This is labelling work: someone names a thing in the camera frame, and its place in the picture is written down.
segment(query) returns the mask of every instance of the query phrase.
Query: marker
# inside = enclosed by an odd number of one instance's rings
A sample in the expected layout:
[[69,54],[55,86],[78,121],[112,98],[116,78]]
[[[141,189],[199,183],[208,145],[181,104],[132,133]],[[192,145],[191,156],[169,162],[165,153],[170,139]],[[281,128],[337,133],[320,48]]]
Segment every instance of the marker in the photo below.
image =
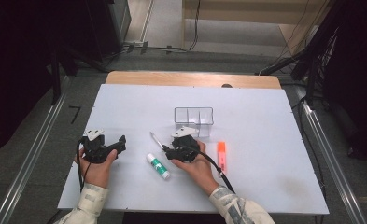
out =
[[225,142],[218,142],[218,166],[221,171],[226,174],[226,144]]
[[148,162],[154,167],[154,169],[156,169],[163,179],[167,179],[169,177],[169,171],[166,170],[165,166],[163,166],[157,158],[153,156],[153,154],[149,153],[146,156],[146,159],[148,159]]

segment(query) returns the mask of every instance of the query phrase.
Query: floor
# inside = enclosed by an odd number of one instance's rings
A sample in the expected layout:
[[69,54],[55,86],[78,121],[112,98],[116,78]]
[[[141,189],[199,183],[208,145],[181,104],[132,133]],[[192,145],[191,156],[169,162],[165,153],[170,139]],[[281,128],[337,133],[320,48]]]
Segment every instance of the floor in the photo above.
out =
[[[177,25],[180,24],[180,17],[176,15],[178,1],[129,2],[133,17],[135,12],[141,11],[136,15],[147,25],[142,26],[138,22],[138,25],[133,26],[139,28],[130,31],[127,42],[148,41],[148,45],[152,47],[180,47],[181,35]],[[250,32],[241,34],[235,33],[235,30],[241,33],[242,30]],[[254,74],[270,63],[275,63],[280,57],[289,57],[288,53],[281,56],[285,42],[273,24],[215,24],[200,21],[198,35],[197,46],[192,52],[167,53],[164,50],[148,50],[142,54],[140,50],[134,50],[113,58],[106,66],[112,70]],[[50,105],[52,91],[49,91],[37,103],[10,141],[0,149],[0,209],[5,207],[3,201],[10,192],[16,192],[13,197],[17,200],[13,201],[16,203],[11,204],[10,209],[2,211],[0,217],[4,219],[0,223],[46,223],[57,212],[64,180],[75,154],[76,141],[82,135],[99,86],[105,83],[107,75],[83,63],[79,65],[80,70],[76,77],[62,77],[64,94],[59,104]],[[279,78],[290,104],[294,106],[303,93],[303,83],[293,81],[289,77],[292,66],[287,66],[274,75]],[[334,168],[328,164],[318,135],[314,133],[305,113],[298,113],[297,107],[293,112],[298,125],[300,126],[301,120],[308,135],[308,138],[304,137],[303,140],[313,162],[314,172],[321,182],[319,185],[325,186],[330,214],[325,217],[272,214],[272,217],[276,223],[321,223],[321,219],[323,223],[367,223],[367,161],[351,159],[346,155],[349,144],[324,102],[315,101],[314,108],[333,155],[357,200],[364,221],[355,219],[347,209],[349,205],[344,200],[344,189],[342,191],[339,187],[341,183],[336,181],[338,177],[333,172]],[[24,166],[28,161],[31,161],[30,165]],[[20,170],[26,171],[25,177],[18,178]],[[17,186],[17,183],[21,183],[22,188],[14,191],[12,187]],[[62,211],[59,217],[66,213],[67,211]],[[123,217],[124,213],[121,211],[103,211],[98,221],[122,223]]]

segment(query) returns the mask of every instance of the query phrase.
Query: gray floor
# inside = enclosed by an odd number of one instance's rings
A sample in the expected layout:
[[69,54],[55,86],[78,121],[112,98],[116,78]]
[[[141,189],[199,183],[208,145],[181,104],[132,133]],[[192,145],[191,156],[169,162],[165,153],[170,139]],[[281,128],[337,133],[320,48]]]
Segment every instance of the gray floor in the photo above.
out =
[[[278,39],[278,36],[280,36],[278,32],[272,32],[269,35],[271,34],[274,34],[275,39]],[[261,49],[259,48],[260,51],[249,54],[210,52],[212,50],[171,54],[160,50],[148,50],[145,54],[140,54],[140,51],[135,50],[129,54],[121,54],[107,68],[134,71],[204,71],[253,74],[259,72],[269,63],[274,62],[279,55],[278,53],[280,53],[280,49],[275,49],[274,53],[270,53],[268,56],[265,54],[261,56]],[[289,72],[290,69],[286,67],[275,75],[282,84],[286,84],[283,85],[283,89],[287,93],[290,104],[296,105],[299,101],[297,88],[301,87],[290,85],[294,82],[289,78]],[[41,148],[35,167],[8,223],[46,223],[57,211],[56,207],[64,187],[64,179],[70,170],[75,154],[76,142],[83,133],[96,94],[100,85],[105,83],[105,80],[106,74],[86,68],[85,65],[80,68],[76,77],[69,78],[68,82],[71,85],[65,90],[66,97],[62,103],[61,110],[49,131],[44,146]],[[51,110],[51,99],[52,91],[49,91],[37,103],[10,141],[0,149],[0,207],[8,188],[19,172],[26,156],[30,153],[32,144],[41,129],[43,121]],[[75,116],[76,109],[69,108],[70,105],[81,106],[78,117],[73,124],[71,121]],[[346,155],[349,145],[333,115],[324,110],[320,101],[316,101],[315,109],[318,112],[323,130],[330,140],[333,152],[360,202],[359,205],[363,214],[367,218],[367,161],[350,159]],[[294,113],[299,125],[296,109]],[[309,135],[311,146],[314,148],[316,155],[315,157],[308,141],[304,139],[308,155],[311,162],[313,162],[314,171],[319,179],[320,172],[324,176],[326,201],[331,213],[324,217],[323,223],[351,223],[340,192],[306,119],[303,119],[303,126]],[[122,212],[104,211],[100,216],[99,223],[121,223],[122,217]],[[276,223],[315,223],[314,217],[311,216],[272,214],[272,217]]]

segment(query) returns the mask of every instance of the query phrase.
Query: hand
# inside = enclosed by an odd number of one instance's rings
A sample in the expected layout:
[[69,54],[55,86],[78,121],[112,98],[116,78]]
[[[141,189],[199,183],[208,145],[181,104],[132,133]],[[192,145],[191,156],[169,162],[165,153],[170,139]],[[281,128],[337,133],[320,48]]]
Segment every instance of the hand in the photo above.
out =
[[113,163],[113,161],[117,157],[117,150],[113,149],[108,155],[106,160],[103,163],[89,163],[83,158],[84,154],[84,148],[82,148],[79,151],[79,159],[80,159],[80,168],[81,173],[85,175],[85,172],[87,171],[87,174],[84,176],[84,182],[96,185],[98,187],[107,189],[109,174],[110,174],[110,166]]
[[[206,153],[205,144],[200,141],[197,143],[200,146],[200,151]],[[203,155],[198,154],[191,163],[179,160],[171,160],[171,162],[186,171],[208,196],[219,186],[219,183],[212,176],[210,162]]]

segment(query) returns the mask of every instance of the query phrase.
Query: white sleeve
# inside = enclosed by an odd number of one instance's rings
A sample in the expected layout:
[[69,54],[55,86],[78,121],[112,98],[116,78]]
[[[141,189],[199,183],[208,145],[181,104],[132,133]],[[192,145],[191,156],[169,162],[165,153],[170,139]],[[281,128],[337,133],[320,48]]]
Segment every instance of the white sleeve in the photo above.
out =
[[227,224],[275,224],[270,215],[257,203],[238,197],[229,189],[218,186],[209,200]]
[[96,224],[107,193],[107,189],[85,183],[78,206],[54,224]]

